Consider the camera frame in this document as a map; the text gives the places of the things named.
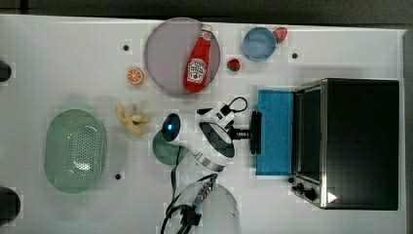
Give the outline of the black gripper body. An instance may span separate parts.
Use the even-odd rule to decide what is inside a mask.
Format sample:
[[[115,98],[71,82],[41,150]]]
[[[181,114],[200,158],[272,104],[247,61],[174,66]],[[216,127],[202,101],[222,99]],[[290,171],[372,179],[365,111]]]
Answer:
[[[225,130],[229,135],[231,140],[240,140],[240,139],[249,139],[250,138],[250,130],[247,129],[237,129],[234,127],[235,121],[230,121],[226,126]]]

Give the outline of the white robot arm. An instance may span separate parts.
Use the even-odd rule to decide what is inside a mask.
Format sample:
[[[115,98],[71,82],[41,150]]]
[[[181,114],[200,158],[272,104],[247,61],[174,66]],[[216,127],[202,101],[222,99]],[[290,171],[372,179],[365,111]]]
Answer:
[[[177,148],[170,173],[172,197],[160,234],[242,234],[241,214],[233,193],[219,175],[235,156],[223,129],[197,114],[169,114],[161,129]]]

